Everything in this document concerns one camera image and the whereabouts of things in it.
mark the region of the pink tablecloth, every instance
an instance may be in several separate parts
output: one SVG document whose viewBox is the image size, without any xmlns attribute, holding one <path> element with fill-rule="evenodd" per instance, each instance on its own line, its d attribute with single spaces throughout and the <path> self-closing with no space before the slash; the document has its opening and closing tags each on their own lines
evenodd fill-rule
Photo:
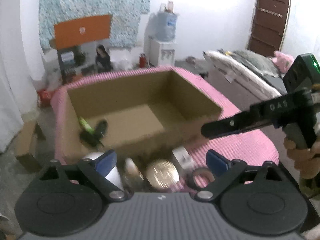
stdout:
<svg viewBox="0 0 320 240">
<path fill-rule="evenodd" d="M 52 108 L 56 114 L 55 157 L 62 163 L 65 163 L 62 158 L 63 152 L 60 146 L 60 128 L 65 119 L 64 104 L 65 95 L 68 89 L 78 88 L 91 83 L 101 82 L 104 80 L 119 78 L 123 76 L 141 75 L 152 72 L 167 71 L 170 69 L 176 71 L 178 74 L 180 74 L 182 77 L 196 86 L 199 90 L 205 93 L 216 104 L 218 104 L 223 109 L 220 118 L 228 117 L 239 112 L 239 109 L 234 104 L 232 104 L 225 96 L 223 96 L 219 91 L 213 88 L 204 79 L 182 68 L 159 67 L 96 74 L 93 76 L 85 77 L 72 84 L 63 86 L 60 90 L 57 91 L 57 93 L 51 100 Z M 278 151 L 276 150 L 270 139 L 260 130 L 214 139 L 195 150 L 191 150 L 189 153 L 196 161 L 196 164 L 198 166 L 206 166 L 205 155 L 209 149 L 214 149 L 230 160 L 241 159 L 246 161 L 250 165 L 261 165 L 266 160 L 271 160 L 278 164 Z M 184 181 L 180 180 L 176 189 L 182 189 L 183 187 Z"/>
</svg>

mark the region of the water bottle label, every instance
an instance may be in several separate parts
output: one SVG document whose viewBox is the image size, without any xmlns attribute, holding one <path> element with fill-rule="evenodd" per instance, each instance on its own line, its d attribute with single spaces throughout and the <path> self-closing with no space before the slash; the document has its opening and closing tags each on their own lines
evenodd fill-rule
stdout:
<svg viewBox="0 0 320 240">
<path fill-rule="evenodd" d="M 176 22 L 177 22 L 176 19 L 168 19 L 167 25 L 171 26 L 171 27 L 175 27 L 176 26 Z"/>
</svg>

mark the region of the green marker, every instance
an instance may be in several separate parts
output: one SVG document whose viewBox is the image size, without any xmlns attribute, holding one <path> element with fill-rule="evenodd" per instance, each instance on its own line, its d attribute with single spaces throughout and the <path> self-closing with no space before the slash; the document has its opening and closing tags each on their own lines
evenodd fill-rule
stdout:
<svg viewBox="0 0 320 240">
<path fill-rule="evenodd" d="M 82 127 L 90 134 L 94 134 L 94 129 L 83 119 L 82 117 L 79 118 L 79 123 L 82 125 Z"/>
</svg>

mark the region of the white logo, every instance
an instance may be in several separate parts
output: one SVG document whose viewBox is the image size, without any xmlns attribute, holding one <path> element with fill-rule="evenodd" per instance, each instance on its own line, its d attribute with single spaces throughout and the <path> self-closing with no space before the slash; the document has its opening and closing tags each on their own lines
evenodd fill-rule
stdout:
<svg viewBox="0 0 320 240">
<path fill-rule="evenodd" d="M 164 196 L 164 195 L 161 195 L 161 196 L 158 197 L 158 199 L 160 199 L 160 200 L 164 200 L 165 198 L 167 198 L 167 197 Z"/>
<path fill-rule="evenodd" d="M 275 109 L 279 110 L 282 107 L 287 107 L 288 106 L 288 102 L 286 100 L 283 100 L 282 104 L 280 102 L 278 102 L 278 104 L 270 104 L 270 110 L 274 111 Z"/>
<path fill-rule="evenodd" d="M 79 28 L 79 32 L 81 35 L 85 34 L 85 28 L 84 27 L 80 27 Z"/>
</svg>

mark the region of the open cardboard box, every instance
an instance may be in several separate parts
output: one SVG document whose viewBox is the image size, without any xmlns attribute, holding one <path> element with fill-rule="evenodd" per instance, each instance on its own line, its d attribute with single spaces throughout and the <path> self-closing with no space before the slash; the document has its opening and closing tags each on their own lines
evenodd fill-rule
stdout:
<svg viewBox="0 0 320 240">
<path fill-rule="evenodd" d="M 65 161 L 75 163 L 96 149 L 80 141 L 83 117 L 91 127 L 106 118 L 101 140 L 119 159 L 151 156 L 186 142 L 202 140 L 201 126 L 221 109 L 175 71 L 127 76 L 68 90 L 62 127 Z"/>
</svg>

